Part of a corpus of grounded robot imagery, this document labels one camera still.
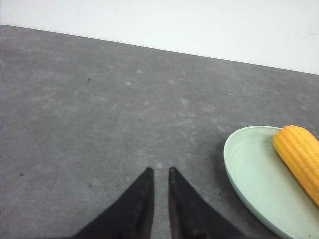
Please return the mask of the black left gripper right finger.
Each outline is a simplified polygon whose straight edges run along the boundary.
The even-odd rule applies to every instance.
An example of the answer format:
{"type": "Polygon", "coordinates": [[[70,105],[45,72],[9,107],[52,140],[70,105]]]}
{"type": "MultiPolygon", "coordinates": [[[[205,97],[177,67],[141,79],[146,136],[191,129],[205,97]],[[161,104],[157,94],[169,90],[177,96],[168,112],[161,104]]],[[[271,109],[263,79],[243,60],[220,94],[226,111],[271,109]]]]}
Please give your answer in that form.
{"type": "Polygon", "coordinates": [[[169,169],[169,219],[173,239],[243,239],[245,235],[212,208],[176,167],[169,169]]]}

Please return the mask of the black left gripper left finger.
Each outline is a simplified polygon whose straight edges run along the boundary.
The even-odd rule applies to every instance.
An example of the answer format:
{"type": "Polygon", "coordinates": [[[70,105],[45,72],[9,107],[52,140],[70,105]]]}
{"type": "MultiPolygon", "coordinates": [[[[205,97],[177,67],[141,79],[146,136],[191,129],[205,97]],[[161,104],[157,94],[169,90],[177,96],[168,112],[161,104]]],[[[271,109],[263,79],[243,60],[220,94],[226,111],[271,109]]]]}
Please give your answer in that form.
{"type": "Polygon", "coordinates": [[[154,215],[154,171],[146,168],[126,191],[73,237],[149,239],[154,215]]]}

